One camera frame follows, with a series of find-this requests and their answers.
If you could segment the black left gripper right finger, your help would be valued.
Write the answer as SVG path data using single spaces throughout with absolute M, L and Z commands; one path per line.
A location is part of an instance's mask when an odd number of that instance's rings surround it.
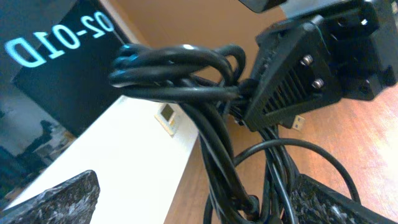
M 300 174 L 290 196 L 299 223 L 394 224 L 394 221 Z

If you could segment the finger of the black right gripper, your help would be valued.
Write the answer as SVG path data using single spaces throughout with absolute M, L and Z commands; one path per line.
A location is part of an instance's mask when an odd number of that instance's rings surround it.
M 258 85 L 243 115 L 251 131 L 341 100 L 327 35 L 325 19 L 316 15 L 278 22 L 256 37 L 251 78 Z

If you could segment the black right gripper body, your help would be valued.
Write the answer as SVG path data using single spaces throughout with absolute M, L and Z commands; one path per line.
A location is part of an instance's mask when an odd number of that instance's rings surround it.
M 331 67 L 343 98 L 371 101 L 397 84 L 397 26 L 392 1 L 338 1 L 311 11 L 330 34 Z

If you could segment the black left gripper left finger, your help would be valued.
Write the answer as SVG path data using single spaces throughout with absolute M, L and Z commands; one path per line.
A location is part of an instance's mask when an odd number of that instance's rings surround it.
M 91 221 L 99 194 L 100 185 L 96 172 L 86 170 L 1 212 L 1 224 L 87 224 Z

